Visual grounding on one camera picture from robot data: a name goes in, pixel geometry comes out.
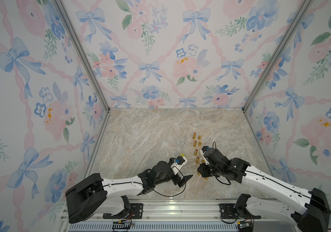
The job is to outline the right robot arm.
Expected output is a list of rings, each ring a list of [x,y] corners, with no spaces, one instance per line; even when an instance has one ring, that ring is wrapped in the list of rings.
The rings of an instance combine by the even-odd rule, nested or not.
[[[327,232],[330,229],[331,209],[326,194],[320,189],[307,190],[288,184],[239,158],[218,158],[216,161],[208,158],[197,171],[202,177],[224,177],[275,198],[270,201],[241,194],[234,205],[239,218],[268,217],[296,226],[302,232]]]

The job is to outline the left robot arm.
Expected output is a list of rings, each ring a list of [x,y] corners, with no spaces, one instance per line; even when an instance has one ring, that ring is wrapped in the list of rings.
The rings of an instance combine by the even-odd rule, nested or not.
[[[183,175],[181,168],[187,160],[181,156],[169,162],[160,161],[151,169],[124,179],[102,178],[94,173],[66,192],[68,221],[71,224],[87,220],[95,213],[124,218],[131,211],[129,196],[145,195],[155,191],[157,185],[171,181],[185,188],[192,175]]]

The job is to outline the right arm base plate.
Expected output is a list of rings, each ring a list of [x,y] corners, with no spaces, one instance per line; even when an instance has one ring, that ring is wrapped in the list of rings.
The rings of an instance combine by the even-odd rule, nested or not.
[[[261,219],[261,216],[254,216],[247,210],[238,209],[235,204],[219,204],[222,219]]]

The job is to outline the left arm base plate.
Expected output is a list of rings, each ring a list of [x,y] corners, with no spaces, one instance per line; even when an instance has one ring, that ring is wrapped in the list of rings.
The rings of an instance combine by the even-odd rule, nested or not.
[[[130,203],[129,207],[124,208],[117,215],[103,214],[103,219],[142,219],[144,204]]]

